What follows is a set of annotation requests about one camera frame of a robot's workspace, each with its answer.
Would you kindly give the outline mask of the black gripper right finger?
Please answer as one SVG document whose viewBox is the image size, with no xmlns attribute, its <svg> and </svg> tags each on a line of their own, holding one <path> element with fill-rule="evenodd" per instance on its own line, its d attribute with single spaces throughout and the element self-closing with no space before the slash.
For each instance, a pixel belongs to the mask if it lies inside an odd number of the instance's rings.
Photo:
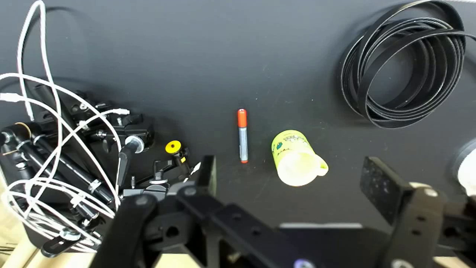
<svg viewBox="0 0 476 268">
<path fill-rule="evenodd" d="M 412 193 L 412 185 L 376 156 L 365 157 L 360 188 L 388 224 L 396 221 L 406 196 Z"/>
</svg>

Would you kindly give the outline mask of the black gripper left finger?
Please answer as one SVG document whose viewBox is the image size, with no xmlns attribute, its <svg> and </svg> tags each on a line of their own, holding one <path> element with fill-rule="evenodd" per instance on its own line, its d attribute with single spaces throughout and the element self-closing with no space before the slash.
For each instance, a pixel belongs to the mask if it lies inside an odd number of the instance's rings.
<svg viewBox="0 0 476 268">
<path fill-rule="evenodd" d="M 213 154 L 205 154 L 201 160 L 199 175 L 197 178 L 197 185 L 205 188 L 210 194 L 217 191 L 216 179 L 216 157 Z"/>
</svg>

